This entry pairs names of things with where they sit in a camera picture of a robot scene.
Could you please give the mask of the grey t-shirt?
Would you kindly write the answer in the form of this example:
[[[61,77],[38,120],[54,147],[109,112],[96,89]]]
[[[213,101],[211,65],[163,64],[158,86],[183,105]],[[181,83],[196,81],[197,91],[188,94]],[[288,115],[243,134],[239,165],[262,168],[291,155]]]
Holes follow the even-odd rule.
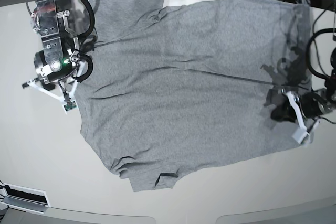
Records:
[[[90,0],[98,43],[81,134],[134,191],[298,147],[281,89],[311,88],[310,9],[276,0]]]

